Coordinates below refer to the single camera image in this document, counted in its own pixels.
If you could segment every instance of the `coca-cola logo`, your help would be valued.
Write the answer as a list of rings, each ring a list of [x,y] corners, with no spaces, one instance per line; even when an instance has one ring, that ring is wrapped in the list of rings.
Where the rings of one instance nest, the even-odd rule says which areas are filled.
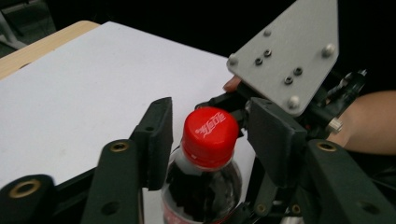
[[[222,123],[224,120],[226,120],[225,115],[221,112],[218,112],[204,125],[202,125],[201,128],[196,129],[195,133],[201,133],[204,135],[205,138],[208,134],[212,133],[216,129],[218,124]]]

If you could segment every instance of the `gray metal bracket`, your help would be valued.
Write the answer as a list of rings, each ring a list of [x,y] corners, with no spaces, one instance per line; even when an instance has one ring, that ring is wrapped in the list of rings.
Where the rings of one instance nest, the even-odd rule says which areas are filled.
[[[300,116],[338,57],[336,0],[297,0],[232,54],[230,72]]]

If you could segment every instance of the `human hand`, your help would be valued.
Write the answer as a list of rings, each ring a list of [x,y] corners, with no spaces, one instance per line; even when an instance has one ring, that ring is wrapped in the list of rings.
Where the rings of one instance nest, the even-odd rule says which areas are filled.
[[[228,82],[225,83],[223,86],[223,89],[226,92],[232,92],[236,91],[236,88],[238,87],[238,84],[241,82],[241,78],[237,76],[233,76]]]

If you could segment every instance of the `red bottle cap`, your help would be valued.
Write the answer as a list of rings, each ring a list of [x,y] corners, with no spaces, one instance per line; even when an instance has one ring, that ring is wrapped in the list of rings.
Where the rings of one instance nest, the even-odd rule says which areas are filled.
[[[187,116],[181,144],[186,157],[194,164],[218,168],[233,156],[238,134],[238,124],[230,113],[207,106]]]

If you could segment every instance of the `coca-cola bottle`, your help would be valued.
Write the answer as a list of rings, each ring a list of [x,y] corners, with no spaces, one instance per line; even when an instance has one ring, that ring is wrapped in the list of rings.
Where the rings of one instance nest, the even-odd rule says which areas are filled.
[[[236,120],[227,111],[201,107],[184,123],[162,188],[167,224],[221,223],[239,204],[242,179],[233,160]]]

